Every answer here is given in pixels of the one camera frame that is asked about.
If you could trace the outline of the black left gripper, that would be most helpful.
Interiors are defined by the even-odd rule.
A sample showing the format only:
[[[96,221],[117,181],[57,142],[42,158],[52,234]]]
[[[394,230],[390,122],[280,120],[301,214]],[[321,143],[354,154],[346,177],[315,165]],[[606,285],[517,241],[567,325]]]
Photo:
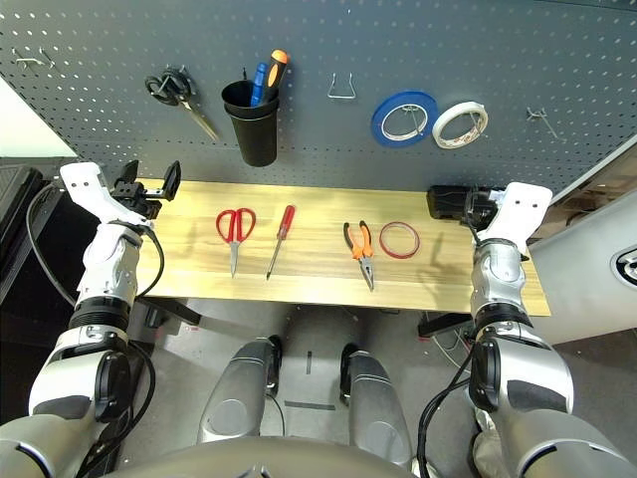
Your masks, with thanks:
[[[181,182],[181,165],[173,161],[166,169],[161,189],[147,189],[137,182],[138,161],[129,161],[120,171],[111,196],[126,209],[154,220],[162,207],[161,199],[173,200]]]

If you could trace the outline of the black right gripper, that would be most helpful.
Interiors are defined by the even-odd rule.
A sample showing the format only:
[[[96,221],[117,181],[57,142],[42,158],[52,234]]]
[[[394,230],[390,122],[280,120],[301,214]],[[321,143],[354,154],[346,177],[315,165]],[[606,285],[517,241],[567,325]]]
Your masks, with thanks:
[[[492,199],[494,189],[470,188],[464,205],[464,220],[473,228],[488,228],[498,213],[499,206]]]

